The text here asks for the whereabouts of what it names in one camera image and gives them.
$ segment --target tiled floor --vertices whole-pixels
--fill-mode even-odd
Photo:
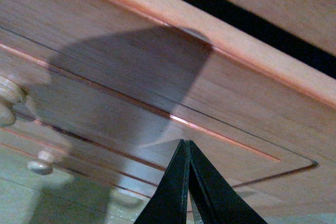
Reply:
[[[0,224],[131,224],[147,203],[59,170],[36,175],[28,170],[28,160],[0,146]],[[336,224],[336,214],[265,220],[269,224]]]

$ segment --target round knob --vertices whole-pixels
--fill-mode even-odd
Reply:
[[[48,175],[54,171],[53,166],[51,165],[54,158],[53,154],[47,151],[41,151],[38,153],[38,159],[29,161],[27,166],[36,174]]]
[[[38,175],[48,175],[53,172],[52,165],[40,159],[29,161],[27,166],[32,172]]]
[[[18,85],[0,76],[0,127],[15,123],[12,106],[22,102],[25,96],[25,92]]]

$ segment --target black object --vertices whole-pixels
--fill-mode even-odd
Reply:
[[[180,141],[155,194],[134,224],[185,224],[188,189],[205,224],[267,224],[190,140]]]
[[[183,0],[336,79],[336,57],[228,0]]]

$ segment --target wooden trim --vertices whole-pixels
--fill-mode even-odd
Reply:
[[[29,120],[32,119],[32,118],[29,118],[28,116],[25,116],[25,115],[22,115],[22,114],[19,114],[19,113],[16,113],[16,115],[19,116],[19,117],[21,117],[21,118],[25,118],[25,119],[29,119]],[[59,133],[61,133],[61,134],[63,134],[63,135],[67,135],[67,136],[73,137],[73,138],[75,138],[75,139],[81,140],[81,141],[83,141],[83,142],[85,142],[85,143],[92,144],[93,146],[96,146],[96,147],[98,147],[98,148],[102,148],[102,149],[104,149],[104,150],[107,150],[107,151],[112,152],[112,153],[115,153],[115,154],[117,154],[117,155],[119,155],[119,156],[128,158],[128,159],[133,160],[133,161],[135,161],[135,162],[138,162],[138,163],[140,163],[140,164],[149,166],[149,167],[151,167],[151,168],[154,168],[154,169],[157,169],[157,170],[161,170],[161,171],[163,171],[163,172],[166,171],[166,168],[165,168],[165,167],[162,167],[162,166],[160,166],[160,165],[153,164],[153,163],[151,163],[151,162],[148,162],[148,161],[146,161],[146,160],[140,159],[140,158],[138,158],[138,157],[134,157],[134,156],[132,156],[132,155],[129,155],[129,154],[124,153],[124,152],[121,152],[121,151],[119,151],[119,150],[115,150],[115,149],[113,149],[113,148],[110,148],[110,147],[107,147],[107,146],[105,146],[105,145],[102,145],[102,144],[99,144],[99,143],[97,143],[97,142],[94,142],[94,141],[92,141],[92,140],[90,140],[90,139],[87,139],[87,138],[78,136],[78,135],[76,135],[76,134],[73,134],[73,133],[71,133],[71,132],[62,130],[62,129],[60,129],[60,128],[58,128],[58,127],[55,127],[55,126],[53,126],[53,125],[49,125],[49,124],[47,124],[47,123],[38,121],[38,120],[36,120],[36,119],[33,119],[33,120],[34,120],[34,123],[37,123],[37,124],[42,125],[42,126],[44,126],[44,127],[49,127],[49,128],[51,128],[52,130],[54,130],[54,131],[56,131],[56,132],[59,132]]]
[[[250,147],[250,146],[248,146],[246,144],[242,144],[242,143],[240,143],[240,142],[238,142],[236,140],[229,139],[229,138],[227,138],[227,137],[225,137],[225,136],[223,136],[221,134],[218,134],[218,133],[215,133],[213,131],[210,131],[210,130],[208,130],[208,129],[204,128],[204,127],[201,127],[199,125],[196,125],[196,124],[194,124],[192,122],[188,122],[187,120],[184,120],[182,118],[179,118],[177,116],[169,114],[166,111],[163,111],[163,110],[161,110],[159,108],[151,106],[151,105],[149,105],[147,103],[144,103],[142,101],[136,100],[136,99],[134,99],[134,98],[132,98],[132,97],[126,95],[126,94],[123,94],[123,93],[117,92],[117,91],[115,91],[113,89],[110,89],[108,87],[105,87],[105,86],[103,86],[103,85],[101,85],[101,84],[99,84],[97,82],[88,80],[88,79],[86,79],[86,78],[84,78],[82,76],[78,76],[77,74],[71,73],[71,72],[69,72],[69,71],[67,71],[67,70],[65,70],[63,68],[59,68],[59,67],[53,66],[53,65],[51,65],[51,64],[49,64],[49,63],[47,63],[45,61],[37,59],[36,57],[33,57],[33,56],[29,55],[29,54],[21,52],[21,51],[15,49],[15,48],[12,48],[12,47],[9,47],[9,46],[7,46],[5,44],[0,43],[0,49],[4,49],[5,51],[7,51],[7,52],[9,52],[11,54],[14,54],[16,56],[22,57],[23,59],[28,60],[28,61],[30,61],[32,63],[35,63],[35,64],[37,64],[37,65],[39,65],[39,66],[41,66],[43,68],[52,70],[52,71],[54,71],[56,73],[59,73],[59,74],[62,74],[64,76],[70,78],[71,80],[75,80],[75,81],[79,81],[79,82],[84,82],[86,85],[88,85],[88,86],[90,86],[92,88],[95,88],[95,89],[97,89],[99,91],[105,92],[105,93],[107,93],[109,95],[112,95],[114,97],[122,99],[122,100],[124,100],[126,102],[129,102],[129,103],[133,104],[133,105],[139,106],[139,107],[141,107],[141,108],[143,108],[143,109],[145,109],[145,110],[147,110],[149,112],[152,112],[154,114],[157,114],[157,115],[159,115],[159,116],[161,116],[163,118],[172,120],[172,121],[177,122],[179,124],[183,124],[183,125],[191,128],[191,129],[194,129],[194,130],[203,132],[203,133],[205,133],[207,135],[213,136],[213,137],[219,139],[220,141],[226,142],[226,143],[231,144],[231,145],[238,146],[240,148],[243,148],[243,149],[245,149],[247,151],[253,152],[256,155],[262,156],[262,157],[267,158],[269,160],[272,160],[272,161],[275,161],[275,162],[279,162],[280,161],[280,159],[278,159],[277,157],[274,157],[274,156],[269,155],[269,154],[267,154],[265,152],[262,152],[260,150],[255,149],[255,148],[252,148],[252,147]],[[126,156],[127,155],[127,154],[121,153],[121,152],[118,153],[118,154],[122,155],[122,156]],[[131,157],[131,156],[127,155],[127,158],[134,159],[135,157],[133,157],[133,156]],[[161,166],[158,166],[158,165],[155,165],[155,164],[152,164],[152,163],[149,163],[149,162],[146,162],[146,163],[148,163],[146,165],[149,165],[149,166],[151,166],[153,168],[156,168],[156,169],[159,169],[159,170],[165,170]]]
[[[9,148],[9,149],[11,149],[11,150],[14,150],[14,151],[16,151],[16,152],[20,152],[20,153],[23,154],[23,155],[27,155],[27,156],[30,156],[30,157],[37,158],[36,155],[33,155],[33,154],[31,154],[31,153],[28,153],[28,152],[24,152],[24,151],[22,151],[22,150],[19,150],[19,149],[17,149],[17,148],[14,148],[14,147],[12,147],[12,146],[7,145],[7,144],[0,143],[0,145],[4,146],[4,147],[6,147],[6,148]],[[117,188],[119,188],[119,189],[125,190],[125,191],[127,191],[127,192],[130,192],[130,193],[133,193],[133,194],[136,194],[136,195],[139,195],[139,196],[148,198],[148,199],[151,198],[150,196],[141,194],[141,193],[139,193],[139,192],[137,192],[137,191],[133,191],[133,190],[130,190],[130,189],[127,189],[127,188],[124,188],[124,187],[121,187],[121,186],[112,184],[112,183],[110,183],[110,182],[106,182],[106,181],[97,179],[97,178],[92,177],[92,176],[90,176],[90,175],[88,175],[88,174],[79,172],[79,171],[77,171],[77,170],[73,170],[73,169],[71,169],[71,168],[69,168],[69,167],[63,167],[63,166],[61,166],[61,165],[59,165],[59,164],[57,165],[57,167],[61,168],[62,170],[66,171],[66,172],[75,173],[76,176],[89,178],[89,179],[92,179],[92,180],[94,180],[94,181],[98,181],[98,182],[100,182],[100,183],[103,183],[103,184],[105,184],[105,185],[114,186],[114,187],[117,187]]]
[[[27,140],[29,140],[29,141],[35,142],[35,143],[37,143],[37,144],[39,144],[39,145],[43,145],[43,146],[48,147],[48,148],[50,148],[50,149],[54,149],[54,150],[56,150],[57,152],[65,153],[63,150],[61,150],[61,149],[59,149],[59,148],[56,148],[56,147],[54,147],[54,146],[50,146],[50,145],[48,145],[48,144],[45,144],[45,143],[41,142],[41,141],[38,140],[38,139],[29,137],[29,136],[26,136],[26,135],[22,135],[22,134],[20,134],[20,133],[14,132],[14,131],[9,130],[9,129],[6,129],[6,128],[2,128],[2,130],[3,130],[3,131],[6,131],[6,132],[8,132],[8,133],[10,133],[10,134],[13,134],[13,135],[16,135],[16,136],[25,138],[25,139],[27,139]],[[101,167],[104,167],[104,168],[113,170],[113,171],[115,171],[115,172],[117,172],[117,173],[119,173],[119,174],[121,174],[121,175],[124,175],[124,176],[126,176],[126,177],[129,177],[129,178],[138,180],[138,181],[143,182],[143,183],[146,183],[146,184],[148,184],[148,185],[155,186],[155,187],[158,186],[157,184],[154,184],[154,183],[152,183],[152,182],[150,182],[150,181],[144,180],[144,179],[142,179],[142,178],[137,178],[137,177],[135,177],[135,176],[133,176],[133,175],[131,175],[131,174],[127,174],[127,173],[124,173],[124,172],[122,172],[122,171],[120,171],[120,170],[117,170],[117,169],[115,169],[115,168],[113,168],[113,167],[111,167],[111,166],[109,166],[109,165],[104,165],[104,164],[97,163],[97,162],[92,161],[92,160],[90,160],[90,159],[81,157],[80,155],[76,155],[76,154],[67,154],[67,155],[70,155],[70,156],[72,156],[72,157],[78,158],[78,159],[80,159],[80,160],[82,160],[82,161],[84,161],[84,162],[88,162],[88,163],[91,163],[91,164],[94,164],[94,165],[97,165],[97,166],[101,166]]]
[[[160,25],[179,27],[214,50],[336,108],[336,80],[181,0],[110,0]]]

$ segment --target dark line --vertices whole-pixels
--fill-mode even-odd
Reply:
[[[6,148],[10,148],[11,150],[20,152],[20,153],[22,153],[22,154],[24,154],[24,155],[34,156],[34,157],[37,158],[37,156],[35,156],[35,155],[32,155],[32,154],[30,154],[30,153],[23,152],[23,151],[21,151],[21,150],[19,150],[19,149],[17,149],[17,148],[14,148],[14,147],[12,147],[12,146],[10,146],[10,145],[4,144],[4,143],[0,143],[0,145],[4,146],[4,147],[6,147]],[[94,181],[96,181],[96,182],[100,181],[100,182],[103,182],[103,183],[105,183],[105,184],[112,185],[112,186],[114,186],[114,187],[118,187],[118,188],[121,188],[121,189],[126,190],[126,191],[130,191],[130,192],[132,192],[132,193],[141,195],[141,196],[146,197],[146,198],[148,198],[148,199],[151,198],[151,197],[148,196],[148,195],[139,193],[139,192],[134,191],[134,190],[131,190],[131,189],[127,189],[127,188],[122,187],[122,186],[118,186],[118,185],[113,184],[113,183],[111,183],[111,182],[104,181],[104,180],[102,180],[102,179],[100,179],[100,178],[93,177],[93,176],[88,175],[88,174],[86,174],[86,173],[82,173],[82,172],[80,172],[80,171],[78,171],[78,170],[69,168],[69,167],[67,167],[67,166],[65,166],[65,165],[62,165],[62,164],[59,164],[59,163],[58,163],[58,164],[56,163],[55,165],[56,165],[58,168],[61,168],[61,169],[66,170],[66,172],[71,172],[70,174],[72,174],[72,175],[74,175],[74,176],[77,174],[77,175],[83,176],[83,177],[85,177],[85,178],[94,180]],[[21,183],[19,183],[19,182],[15,182],[15,181],[12,181],[12,180],[3,178],[3,177],[0,177],[0,179],[7,180],[7,181],[9,181],[9,182],[16,183],[16,184],[18,184],[18,185],[22,185],[22,186],[28,187],[28,188],[31,188],[31,189],[33,189],[33,190],[38,190],[38,189],[34,189],[34,188],[29,187],[29,186],[27,186],[27,185],[24,185],[24,184],[21,184]]]
[[[157,164],[148,162],[148,161],[146,161],[146,160],[144,160],[144,159],[141,159],[141,158],[132,156],[132,155],[130,155],[130,154],[127,154],[127,153],[125,153],[125,152],[122,152],[122,151],[113,149],[113,148],[111,148],[111,147],[102,145],[102,144],[97,143],[97,142],[95,142],[95,141],[93,141],[93,140],[90,140],[90,139],[88,139],[88,138],[81,137],[81,136],[79,136],[79,135],[77,135],[77,134],[75,134],[75,133],[73,133],[73,132],[69,132],[69,131],[66,131],[66,130],[64,130],[64,129],[58,128],[58,127],[56,127],[56,126],[53,126],[53,125],[44,123],[44,122],[39,121],[39,120],[37,120],[37,119],[35,119],[35,118],[31,118],[31,117],[28,116],[28,115],[24,115],[24,114],[21,114],[21,113],[19,113],[19,112],[15,112],[15,114],[16,114],[17,116],[21,117],[21,118],[25,118],[25,119],[28,119],[28,120],[35,120],[35,121],[38,121],[38,122],[41,124],[41,126],[43,126],[43,127],[48,127],[48,128],[50,128],[50,129],[52,129],[52,130],[58,132],[58,133],[61,133],[61,134],[66,135],[66,136],[70,136],[70,137],[72,137],[72,138],[75,138],[75,139],[77,139],[77,140],[83,141],[83,142],[88,143],[88,144],[92,144],[93,146],[102,148],[102,149],[104,149],[104,150],[107,150],[107,151],[112,152],[112,153],[114,153],[114,154],[117,154],[117,155],[119,155],[119,156],[128,158],[128,159],[133,160],[133,161],[135,161],[135,162],[137,162],[137,163],[143,164],[143,165],[145,165],[145,166],[148,166],[148,167],[151,167],[151,168],[154,168],[154,169],[157,169],[157,170],[161,170],[161,171],[163,171],[163,172],[166,170],[165,167],[163,167],[163,166],[160,166],[160,165],[157,165]]]
[[[34,138],[34,137],[27,137],[26,135],[22,135],[22,133],[18,133],[18,132],[13,131],[13,130],[3,129],[3,131],[6,131],[6,132],[8,132],[8,133],[10,133],[10,134],[15,134],[15,135],[17,135],[17,136],[19,136],[19,137],[22,137],[22,138],[26,138],[27,140],[32,140],[32,139],[33,139],[33,140],[35,140],[35,142],[37,142],[38,144],[41,143],[41,141],[39,141],[39,139],[36,139],[36,138]],[[46,143],[44,143],[44,142],[42,142],[41,144],[43,144],[43,145],[47,145],[47,146],[49,146],[49,147],[51,147],[51,148],[54,148],[54,147],[52,147],[52,146],[50,146],[50,145],[48,145],[48,144],[46,144]],[[114,168],[114,167],[111,167],[111,166],[107,166],[107,165],[101,164],[101,163],[99,163],[99,162],[97,162],[97,161],[90,161],[89,159],[85,159],[85,158],[83,158],[82,156],[80,156],[80,155],[78,155],[78,154],[76,154],[76,153],[68,153],[68,156],[72,156],[72,157],[77,158],[77,159],[80,159],[80,160],[82,160],[82,161],[86,161],[86,162],[91,163],[91,164],[93,164],[93,165],[95,165],[95,166],[103,167],[103,168],[108,169],[108,170],[113,170],[113,171],[116,172],[116,173],[119,173],[119,174],[121,174],[121,175],[123,175],[123,176],[126,176],[126,177],[129,177],[129,178],[132,178],[132,179],[134,179],[134,180],[138,180],[138,181],[140,181],[140,182],[142,182],[142,183],[145,183],[145,184],[148,184],[148,185],[151,185],[151,186],[154,186],[154,187],[157,187],[157,186],[158,186],[157,184],[155,184],[155,183],[153,183],[153,182],[147,181],[147,180],[142,179],[142,178],[138,178],[138,177],[133,176],[133,175],[128,174],[128,173],[125,173],[125,172],[123,172],[123,171],[121,171],[121,170],[118,170],[117,168]]]
[[[298,156],[300,156],[300,157],[303,157],[303,158],[305,158],[305,159],[308,159],[308,160],[311,161],[311,162],[316,162],[315,160],[313,160],[313,159],[311,159],[311,158],[308,158],[308,157],[306,157],[306,156],[303,156],[303,155],[301,155],[301,154],[299,154],[299,153],[297,153],[297,152],[295,152],[295,151],[292,151],[292,150],[290,150],[290,149],[288,149],[288,148],[286,148],[286,147],[283,147],[283,146],[281,146],[281,145],[279,145],[279,144],[273,143],[273,142],[271,142],[270,140],[267,140],[267,139],[265,139],[265,138],[263,138],[263,137],[260,137],[260,136],[254,134],[254,133],[251,133],[251,132],[248,132],[248,131],[243,130],[243,129],[241,129],[241,128],[238,128],[237,126],[234,126],[233,124],[230,124],[230,123],[227,123],[227,122],[222,121],[222,120],[220,120],[220,119],[217,119],[217,118],[215,118],[215,117],[213,117],[213,116],[211,116],[211,115],[207,115],[207,114],[205,114],[205,113],[203,113],[203,112],[201,112],[201,111],[199,111],[199,110],[193,109],[192,107],[189,107],[189,106],[187,106],[187,105],[184,105],[184,104],[179,104],[179,105],[180,105],[180,106],[183,106],[183,107],[185,107],[185,108],[187,108],[187,109],[189,109],[189,110],[192,110],[192,111],[194,111],[194,112],[196,112],[196,113],[199,113],[199,114],[201,114],[201,115],[203,115],[203,116],[206,116],[206,117],[208,117],[208,118],[210,118],[210,119],[213,119],[213,120],[215,120],[215,121],[217,121],[217,122],[219,122],[219,123],[223,123],[223,124],[225,124],[225,125],[228,125],[228,126],[234,128],[234,129],[236,129],[236,130],[239,130],[239,131],[241,131],[241,132],[244,132],[244,133],[246,133],[246,134],[248,134],[248,135],[250,135],[250,136],[253,136],[253,137],[257,138],[257,139],[260,139],[260,140],[265,141],[265,142],[267,142],[267,143],[269,143],[269,144],[272,144],[272,145],[274,145],[274,146],[276,146],[276,147],[279,147],[279,148],[281,148],[281,149],[283,149],[283,150],[285,150],[285,151],[291,152],[291,153],[293,153],[293,154],[295,154],[295,155],[298,155]]]
[[[336,79],[336,57],[228,0],[183,0]]]
[[[271,175],[271,176],[264,177],[264,178],[255,179],[255,180],[252,180],[252,181],[249,181],[249,182],[245,182],[245,183],[241,183],[241,184],[232,186],[232,188],[254,185],[256,183],[269,181],[269,180],[272,180],[272,179],[275,179],[275,178],[285,177],[285,176],[289,176],[289,175],[296,174],[296,173],[302,173],[306,170],[314,169],[314,168],[318,167],[318,165],[319,165],[318,162],[312,161],[311,165],[309,165],[309,166],[301,167],[301,168],[298,168],[298,169],[294,169],[294,170],[290,170],[290,171],[287,171],[287,172]]]
[[[49,50],[51,50],[51,51],[53,51],[53,52],[56,52],[56,53],[58,53],[58,54],[60,53],[59,51],[57,51],[56,49],[54,49],[54,48],[52,48],[52,47],[48,47],[48,46],[46,46],[46,45],[44,45],[44,44],[42,44],[42,43],[40,43],[40,42],[38,42],[38,41],[36,41],[36,40],[30,39],[30,38],[28,38],[28,37],[26,37],[26,36],[23,36],[22,34],[18,34],[17,32],[12,31],[12,30],[9,30],[9,29],[7,29],[7,28],[5,28],[5,27],[3,27],[3,26],[0,26],[0,29],[5,30],[5,31],[7,31],[7,32],[9,32],[9,33],[11,33],[11,34],[16,35],[16,36],[19,36],[20,38],[24,38],[24,39],[26,39],[26,40],[29,40],[30,42],[33,42],[33,43],[35,43],[35,44],[38,44],[39,46],[44,47],[44,48],[47,48],[47,49],[49,49]]]

